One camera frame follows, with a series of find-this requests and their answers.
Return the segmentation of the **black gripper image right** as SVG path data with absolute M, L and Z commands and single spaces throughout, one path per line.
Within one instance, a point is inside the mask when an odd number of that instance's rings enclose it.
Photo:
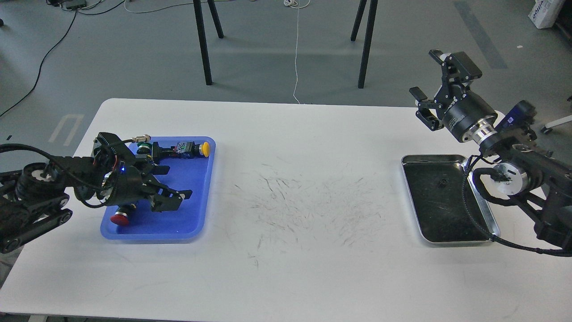
M 483 75 L 476 63 L 463 51 L 444 53 L 432 49 L 429 56 L 441 65 L 442 85 L 433 100 L 419 87 L 409 88 L 416 101 L 416 117 L 431 131 L 447 128 L 460 143 L 473 140 L 480 144 L 496 134 L 494 122 L 498 114 L 470 91 L 471 83 Z

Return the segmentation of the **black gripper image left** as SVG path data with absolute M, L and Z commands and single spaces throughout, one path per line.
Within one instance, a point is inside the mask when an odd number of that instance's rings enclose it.
M 96 197 L 107 206 L 120 206 L 147 199 L 151 212 L 176 211 L 183 200 L 190 199 L 192 190 L 176 190 L 157 179 L 144 182 L 142 178 L 149 175 L 166 175 L 169 171 L 169 165 L 155 163 L 139 165 L 139 169 L 126 166 L 109 171 L 104 174 L 102 191 L 96 192 Z

